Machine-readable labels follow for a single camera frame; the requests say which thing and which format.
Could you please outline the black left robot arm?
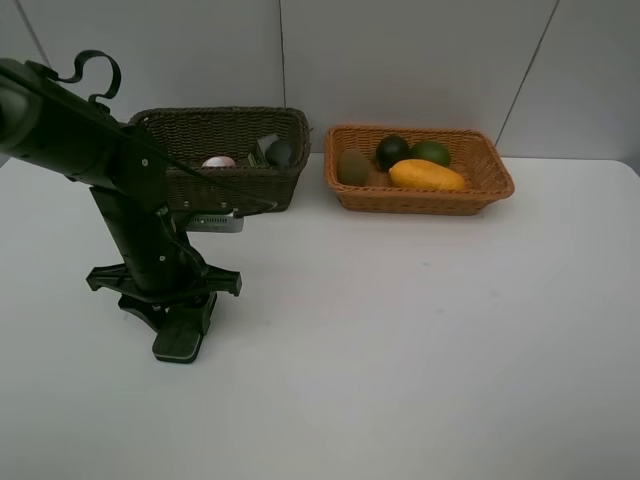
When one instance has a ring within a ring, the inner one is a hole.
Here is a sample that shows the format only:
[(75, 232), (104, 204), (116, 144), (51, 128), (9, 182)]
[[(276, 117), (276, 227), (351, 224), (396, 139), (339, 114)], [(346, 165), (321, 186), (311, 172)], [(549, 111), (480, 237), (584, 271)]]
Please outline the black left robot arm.
[(203, 336), (218, 292), (239, 294), (239, 273), (208, 265), (175, 224), (168, 154), (95, 98), (60, 87), (46, 67), (2, 60), (1, 151), (89, 185), (123, 259), (94, 268), (89, 287), (120, 293), (158, 334)]

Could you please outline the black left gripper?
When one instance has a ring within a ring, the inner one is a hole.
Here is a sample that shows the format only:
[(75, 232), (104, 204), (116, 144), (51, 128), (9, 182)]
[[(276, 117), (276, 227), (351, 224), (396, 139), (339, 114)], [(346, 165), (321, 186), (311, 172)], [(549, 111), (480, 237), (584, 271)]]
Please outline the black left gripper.
[(92, 269), (87, 277), (90, 289), (124, 294), (118, 307), (156, 334), (168, 328), (165, 306), (198, 297), (192, 305), (194, 322), (201, 334), (207, 334), (218, 297), (214, 292), (238, 296), (241, 275), (206, 264), (176, 233), (166, 207), (146, 212), (133, 200), (106, 189), (93, 189), (91, 195), (123, 262)]

